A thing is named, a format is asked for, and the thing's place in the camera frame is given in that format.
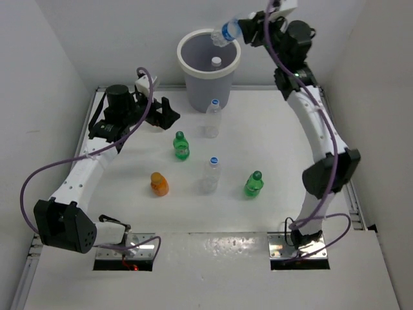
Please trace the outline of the water bottle blue label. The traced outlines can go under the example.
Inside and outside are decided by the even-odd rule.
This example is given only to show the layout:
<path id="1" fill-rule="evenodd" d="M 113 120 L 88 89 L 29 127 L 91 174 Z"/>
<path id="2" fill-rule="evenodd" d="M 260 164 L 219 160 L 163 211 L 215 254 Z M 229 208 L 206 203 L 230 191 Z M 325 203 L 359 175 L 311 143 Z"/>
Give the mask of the water bottle blue label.
<path id="1" fill-rule="evenodd" d="M 225 47 L 241 35 L 238 18 L 232 18 L 221 26 L 213 29 L 210 38 L 217 47 Z"/>

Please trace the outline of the large clear bottle white cap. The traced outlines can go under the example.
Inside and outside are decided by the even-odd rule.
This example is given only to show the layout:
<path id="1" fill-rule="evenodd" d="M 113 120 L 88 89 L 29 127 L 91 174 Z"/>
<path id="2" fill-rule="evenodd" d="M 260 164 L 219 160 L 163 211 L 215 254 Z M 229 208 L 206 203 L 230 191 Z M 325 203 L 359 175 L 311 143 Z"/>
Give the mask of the large clear bottle white cap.
<path id="1" fill-rule="evenodd" d="M 213 57 L 210 62 L 210 71 L 217 71 L 223 68 L 222 59 L 220 57 Z"/>

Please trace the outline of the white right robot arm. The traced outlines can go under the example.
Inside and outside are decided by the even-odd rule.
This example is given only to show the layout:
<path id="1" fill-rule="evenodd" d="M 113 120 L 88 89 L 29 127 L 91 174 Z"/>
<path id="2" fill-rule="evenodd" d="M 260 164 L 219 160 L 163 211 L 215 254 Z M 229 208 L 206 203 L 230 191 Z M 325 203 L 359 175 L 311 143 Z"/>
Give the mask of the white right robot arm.
<path id="1" fill-rule="evenodd" d="M 292 245 L 299 249 L 321 238 L 328 206 L 350 181 L 361 154 L 339 136 L 307 65 L 315 29 L 304 21 L 288 22 L 283 16 L 272 19 L 263 11 L 240 19 L 237 25 L 246 44 L 265 47 L 273 58 L 276 87 L 296 114 L 312 151 L 314 162 L 302 173 L 305 199 L 299 216 L 290 224 Z"/>

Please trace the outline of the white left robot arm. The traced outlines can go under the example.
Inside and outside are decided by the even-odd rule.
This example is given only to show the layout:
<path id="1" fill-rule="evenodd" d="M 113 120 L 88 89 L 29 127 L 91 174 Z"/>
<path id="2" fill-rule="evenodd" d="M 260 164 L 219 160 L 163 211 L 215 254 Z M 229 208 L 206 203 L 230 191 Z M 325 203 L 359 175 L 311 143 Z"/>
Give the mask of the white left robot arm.
<path id="1" fill-rule="evenodd" d="M 42 243 L 78 253 L 97 246 L 125 249 L 130 226 L 107 216 L 92 221 L 87 215 L 90 199 L 134 127 L 145 121 L 167 130 L 179 117 L 168 98 L 150 99 L 143 87 L 134 92 L 125 85 L 107 87 L 88 124 L 81 159 L 58 190 L 34 207 Z"/>

